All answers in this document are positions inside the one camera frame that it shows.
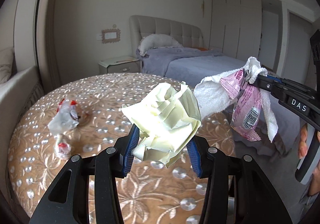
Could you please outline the person's right hand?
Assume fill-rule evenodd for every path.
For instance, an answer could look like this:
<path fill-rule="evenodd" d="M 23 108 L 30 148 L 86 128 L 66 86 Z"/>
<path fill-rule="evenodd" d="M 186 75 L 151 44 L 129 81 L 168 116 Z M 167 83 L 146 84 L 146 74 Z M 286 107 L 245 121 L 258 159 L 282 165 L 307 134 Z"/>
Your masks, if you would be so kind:
<path fill-rule="evenodd" d="M 307 146 L 307 137 L 308 137 L 308 125 L 304 124 L 300 130 L 300 141 L 298 145 L 298 158 L 301 160 L 307 155 L 308 146 Z M 310 187 L 308 188 L 308 196 L 313 196 L 319 193 L 319 163 L 313 171 L 313 176 L 311 179 Z"/>

